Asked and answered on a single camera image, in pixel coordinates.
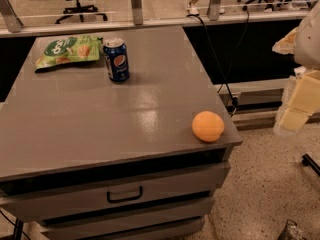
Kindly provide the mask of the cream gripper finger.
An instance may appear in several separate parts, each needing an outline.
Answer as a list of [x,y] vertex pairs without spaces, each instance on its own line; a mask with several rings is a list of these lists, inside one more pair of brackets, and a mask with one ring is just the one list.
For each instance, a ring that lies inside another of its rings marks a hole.
[[290,76],[281,101],[273,131],[287,137],[296,134],[320,110],[320,72],[307,70]]

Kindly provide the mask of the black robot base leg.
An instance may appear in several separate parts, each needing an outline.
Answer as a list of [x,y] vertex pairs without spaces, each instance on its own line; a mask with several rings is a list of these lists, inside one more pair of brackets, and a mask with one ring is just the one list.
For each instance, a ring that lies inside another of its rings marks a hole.
[[320,176],[320,166],[308,154],[302,156],[302,164],[306,167],[310,167],[318,176]]

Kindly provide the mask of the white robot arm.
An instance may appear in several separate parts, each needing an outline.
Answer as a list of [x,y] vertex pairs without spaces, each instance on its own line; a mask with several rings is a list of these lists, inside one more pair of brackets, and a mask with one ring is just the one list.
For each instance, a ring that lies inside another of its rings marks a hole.
[[272,51],[294,56],[299,64],[282,94],[273,131],[280,136],[297,133],[320,110],[320,2],[272,47]]

